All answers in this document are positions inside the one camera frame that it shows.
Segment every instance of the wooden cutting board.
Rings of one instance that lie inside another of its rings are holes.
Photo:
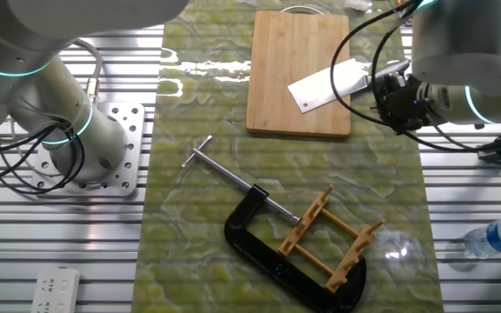
[[[330,67],[337,46],[349,33],[349,19],[259,11],[250,65],[247,130],[272,134],[347,137],[351,113],[333,102],[301,113],[287,86]],[[349,45],[338,62],[349,59]]]

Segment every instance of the white knife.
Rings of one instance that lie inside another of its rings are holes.
[[[394,63],[376,74],[377,81],[391,73],[404,74],[409,68],[409,60]],[[341,97],[362,90],[371,84],[369,65],[349,59],[334,68],[337,93]],[[312,74],[288,87],[302,113],[317,109],[336,100],[330,83],[330,68]]]

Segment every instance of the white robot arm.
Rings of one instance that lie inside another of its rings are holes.
[[[413,22],[413,76],[447,122],[501,123],[501,0],[438,0]]]
[[[76,38],[164,23],[188,0],[0,0],[0,123],[23,82]]]
[[[0,124],[11,115],[24,129],[40,130],[55,122],[47,115],[62,117],[71,126],[52,130],[43,141],[57,170],[65,175],[77,166],[74,178],[81,183],[108,176],[129,147],[124,127],[96,108],[56,55],[78,37],[167,22],[187,3],[0,0]],[[70,137],[65,131],[77,135],[78,143],[61,144]],[[83,147],[82,157],[73,145]]]

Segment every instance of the plastic water bottle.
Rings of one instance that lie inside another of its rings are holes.
[[[472,230],[464,237],[465,255],[485,259],[501,253],[501,219]]]

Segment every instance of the power outlet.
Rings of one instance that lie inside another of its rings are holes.
[[[38,274],[31,313],[74,313],[80,272],[45,270]]]

